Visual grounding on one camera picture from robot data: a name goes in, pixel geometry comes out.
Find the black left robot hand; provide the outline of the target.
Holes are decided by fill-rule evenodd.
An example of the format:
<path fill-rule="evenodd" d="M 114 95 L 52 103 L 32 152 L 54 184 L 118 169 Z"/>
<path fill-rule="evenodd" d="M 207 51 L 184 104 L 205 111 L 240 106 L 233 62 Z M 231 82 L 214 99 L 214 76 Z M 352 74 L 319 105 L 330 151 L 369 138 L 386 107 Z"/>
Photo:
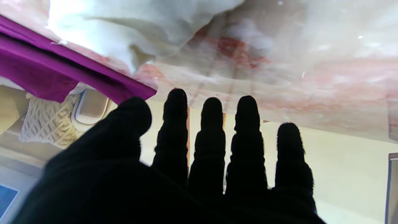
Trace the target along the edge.
<path fill-rule="evenodd" d="M 230 163 L 219 99 L 208 98 L 187 161 L 187 96 L 173 89 L 152 165 L 140 161 L 148 104 L 132 97 L 52 158 L 13 224 L 323 224 L 312 170 L 294 123 L 277 132 L 275 186 L 269 189 L 255 99 L 237 105 Z"/>

